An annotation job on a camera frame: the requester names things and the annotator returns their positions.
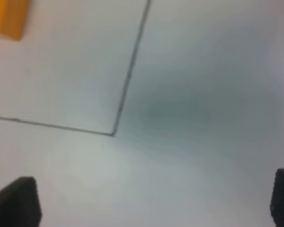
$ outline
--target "black line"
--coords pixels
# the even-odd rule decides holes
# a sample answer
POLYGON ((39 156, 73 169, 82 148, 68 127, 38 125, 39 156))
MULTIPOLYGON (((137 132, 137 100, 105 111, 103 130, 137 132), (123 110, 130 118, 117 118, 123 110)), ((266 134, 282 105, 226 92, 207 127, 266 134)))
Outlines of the black line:
POLYGON ((149 14, 149 11, 150 11, 150 8, 151 8, 151 1, 152 0, 146 0, 145 9, 144 9, 144 12, 143 12, 143 15, 142 15, 142 20, 141 20, 141 23, 140 23, 140 26, 139 26, 138 36, 137 36, 137 39, 136 39, 136 43, 134 45, 133 54, 132 54, 131 61, 130 61, 130 64, 129 64, 129 68, 128 68, 128 71, 127 71, 125 83, 124 83, 124 86, 123 86, 123 89, 122 89, 122 96, 121 96, 121 99, 120 99, 120 104, 119 104, 119 107, 118 107, 117 116, 115 118, 113 132, 111 134, 112 136, 116 135, 118 128, 119 128, 119 124, 120 124, 121 115, 122 115, 124 105, 125 105, 125 100, 126 100, 126 95, 127 95, 129 83, 130 83, 131 78, 133 77, 133 69, 134 69, 134 66, 136 64, 137 55, 138 55, 140 43, 141 43, 141 40, 142 40, 142 37, 143 37, 144 28, 145 28, 146 21, 147 21, 147 18, 148 18, 148 14, 149 14))
POLYGON ((73 127, 65 127, 65 126, 60 126, 60 125, 55 125, 55 124, 31 122, 31 121, 21 120, 21 119, 18 119, 18 118, 0 117, 0 120, 1 121, 7 121, 7 122, 32 124, 32 125, 38 125, 38 126, 47 127, 47 128, 54 128, 54 129, 78 131, 78 132, 84 132, 84 133, 90 133, 90 134, 96 134, 96 135, 102 135, 102 136, 113 136, 111 133, 106 133, 106 132, 91 131, 91 130, 86 130, 86 129, 73 128, 73 127))

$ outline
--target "thin black line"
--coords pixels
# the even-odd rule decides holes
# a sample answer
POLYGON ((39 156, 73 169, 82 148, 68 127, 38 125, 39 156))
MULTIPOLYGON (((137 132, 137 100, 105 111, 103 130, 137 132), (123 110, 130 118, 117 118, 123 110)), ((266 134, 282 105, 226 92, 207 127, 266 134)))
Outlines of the thin black line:
POLYGON ((65 127, 65 126, 60 126, 60 125, 55 125, 55 124, 31 122, 31 121, 21 120, 21 119, 18 119, 18 118, 0 117, 0 120, 1 121, 7 121, 7 122, 32 124, 32 125, 38 125, 38 126, 47 127, 47 128, 54 128, 54 129, 78 131, 78 132, 84 132, 84 133, 90 133, 90 134, 96 134, 96 135, 102 135, 102 136, 113 136, 111 133, 106 133, 106 132, 91 131, 91 130, 86 130, 86 129, 73 128, 73 127, 65 127))
POLYGON ((151 8, 151 1, 152 0, 146 0, 146 5, 145 5, 145 9, 144 9, 144 12, 143 12, 143 15, 142 15, 142 20, 141 20, 139 31, 138 31, 138 36, 137 36, 137 39, 136 39, 136 43, 134 45, 133 54, 132 54, 131 61, 130 61, 130 64, 129 64, 129 68, 128 68, 128 71, 127 71, 125 83, 124 83, 124 86, 123 86, 123 89, 122 89, 122 96, 121 96, 121 99, 120 99, 120 104, 119 104, 119 107, 118 107, 117 116, 115 118, 115 124, 114 124, 114 127, 113 127, 113 132, 111 134, 112 136, 116 135, 118 128, 119 128, 119 124, 120 124, 121 115, 122 115, 124 105, 125 105, 125 100, 126 100, 126 95, 127 95, 129 83, 130 83, 131 78, 133 77, 133 69, 134 69, 134 66, 136 64, 137 55, 138 55, 140 43, 141 43, 141 40, 142 40, 142 37, 143 37, 144 28, 145 28, 146 21, 147 21, 147 18, 148 18, 148 14, 149 14, 149 11, 150 11, 150 8, 151 8))

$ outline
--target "white surface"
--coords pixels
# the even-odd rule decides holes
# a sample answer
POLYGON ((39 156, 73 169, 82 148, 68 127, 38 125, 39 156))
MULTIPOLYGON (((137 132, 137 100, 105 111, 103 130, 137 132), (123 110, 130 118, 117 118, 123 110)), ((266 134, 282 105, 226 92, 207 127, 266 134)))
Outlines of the white surface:
POLYGON ((0 188, 42 227, 273 227, 284 1, 156 0, 115 138, 0 122, 0 188))
POLYGON ((0 40, 0 116, 110 133, 145 0, 35 0, 0 40))

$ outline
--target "orange block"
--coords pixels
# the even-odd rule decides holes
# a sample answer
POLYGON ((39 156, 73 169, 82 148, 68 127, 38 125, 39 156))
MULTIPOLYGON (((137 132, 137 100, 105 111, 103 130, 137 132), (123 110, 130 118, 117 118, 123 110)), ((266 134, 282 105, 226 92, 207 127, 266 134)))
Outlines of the orange block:
POLYGON ((29 0, 0 0, 0 36, 20 40, 29 0))

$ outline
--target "yellow object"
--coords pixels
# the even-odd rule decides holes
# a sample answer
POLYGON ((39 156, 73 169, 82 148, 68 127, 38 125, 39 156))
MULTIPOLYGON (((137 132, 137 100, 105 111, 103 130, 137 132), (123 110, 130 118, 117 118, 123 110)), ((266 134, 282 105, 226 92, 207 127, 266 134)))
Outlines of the yellow object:
POLYGON ((20 40, 29 0, 0 0, 0 36, 20 40))

